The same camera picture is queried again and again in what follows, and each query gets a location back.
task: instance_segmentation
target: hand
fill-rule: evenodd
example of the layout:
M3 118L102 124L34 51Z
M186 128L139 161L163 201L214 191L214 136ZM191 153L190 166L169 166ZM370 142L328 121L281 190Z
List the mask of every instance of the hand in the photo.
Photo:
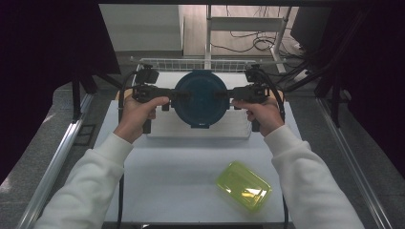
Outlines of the hand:
M283 119L280 117L277 101L274 98L268 97L262 104L234 99L232 104L235 107L247 109L247 120L253 121L257 119L259 121L262 136L267 136L284 125Z
M114 130L114 134L132 144L142 135L142 125L146 119L156 118L156 107L168 102L168 97L157 97L147 103L139 103L132 95L127 96L122 119Z

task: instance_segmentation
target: metal frame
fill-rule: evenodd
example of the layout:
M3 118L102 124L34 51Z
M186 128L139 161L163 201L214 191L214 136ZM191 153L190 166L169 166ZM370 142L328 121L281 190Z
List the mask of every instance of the metal frame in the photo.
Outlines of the metal frame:
M283 18L250 18L250 17L212 17L211 5L206 6L206 44L205 59L211 59L211 32L212 31L273 31L277 32L274 46L271 47L271 55L278 63L277 70L279 73L286 73L283 63L286 60L280 58L280 45L283 41L284 32L286 31L291 8L288 7Z
M74 144L75 137L83 124L83 120L86 117L92 100L93 96L91 94L86 94L84 96L81 102L81 115L78 117L77 122L69 125L68 130L66 131L65 135L60 141L59 146L57 147L56 152L53 155L53 159L48 166L47 171L36 187L35 193L33 194L16 228L29 229L35 225L36 220L38 219L39 214L45 205L48 195L53 188L54 182L59 175L60 169L65 162L66 156Z
M358 164L349 143L346 141L345 136L343 135L342 131L339 128L336 128L333 124L333 120L329 115L330 109L325 99L316 98L316 101L321 108L321 112L324 115L328 126L330 127L330 131L335 138L337 145L339 146L340 152L342 152L343 158L345 158L348 167L352 172L352 177L354 178L360 193L366 201L378 228L393 228L387 218L387 214L385 213L381 202L377 197L377 194L361 170L360 165Z

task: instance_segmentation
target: wall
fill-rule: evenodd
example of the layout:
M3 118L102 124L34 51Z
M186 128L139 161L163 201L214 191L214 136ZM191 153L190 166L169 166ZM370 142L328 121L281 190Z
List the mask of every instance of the wall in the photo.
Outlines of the wall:
M116 52L182 50L182 6L99 6Z

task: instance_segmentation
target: white table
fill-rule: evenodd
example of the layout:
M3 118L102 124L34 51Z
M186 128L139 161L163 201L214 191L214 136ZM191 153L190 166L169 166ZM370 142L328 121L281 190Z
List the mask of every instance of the white table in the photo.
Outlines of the white table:
M291 108L287 102L285 106L286 123L300 137ZM117 101L112 101L96 146L116 126ZM271 164L271 151L259 133L251 133L248 139L154 138L143 135L134 144L135 149L125 161L123 222L197 224L284 221L279 177ZM248 212L216 185L216 178L235 160L241 161L272 187L272 193L259 212ZM105 221L117 221L117 200L118 187Z

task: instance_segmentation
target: metal grate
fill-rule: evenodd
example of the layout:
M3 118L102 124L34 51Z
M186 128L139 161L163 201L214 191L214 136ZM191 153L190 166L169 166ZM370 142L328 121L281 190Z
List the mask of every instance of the metal grate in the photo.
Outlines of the metal grate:
M241 73L256 61L254 60L206 60L206 59L158 59L143 58L142 63L150 64L159 72L191 72L204 70L210 66L213 73Z

